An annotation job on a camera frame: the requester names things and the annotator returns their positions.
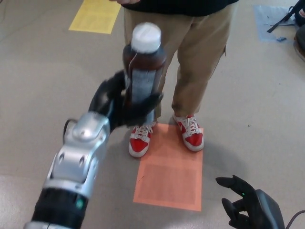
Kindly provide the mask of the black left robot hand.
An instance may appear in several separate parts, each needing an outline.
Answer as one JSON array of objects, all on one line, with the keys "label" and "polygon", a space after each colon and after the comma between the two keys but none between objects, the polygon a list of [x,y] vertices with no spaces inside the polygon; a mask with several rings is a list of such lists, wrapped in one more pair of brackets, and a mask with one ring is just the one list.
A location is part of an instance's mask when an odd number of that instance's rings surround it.
[{"label": "black left robot hand", "polygon": [[147,115],[161,103],[163,94],[156,92],[142,102],[126,105],[125,72],[120,70],[114,76],[103,81],[95,92],[90,112],[97,112],[109,119],[110,131],[121,126],[142,126],[147,122]]}]

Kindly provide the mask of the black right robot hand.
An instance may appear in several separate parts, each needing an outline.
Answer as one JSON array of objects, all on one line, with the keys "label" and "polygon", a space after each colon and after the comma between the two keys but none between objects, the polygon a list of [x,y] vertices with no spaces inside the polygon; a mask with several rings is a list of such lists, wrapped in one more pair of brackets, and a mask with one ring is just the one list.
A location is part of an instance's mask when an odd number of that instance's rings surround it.
[{"label": "black right robot hand", "polygon": [[243,179],[217,177],[216,182],[242,198],[231,202],[222,198],[222,205],[235,229],[284,229],[285,224],[277,202],[261,189],[255,189]]}]

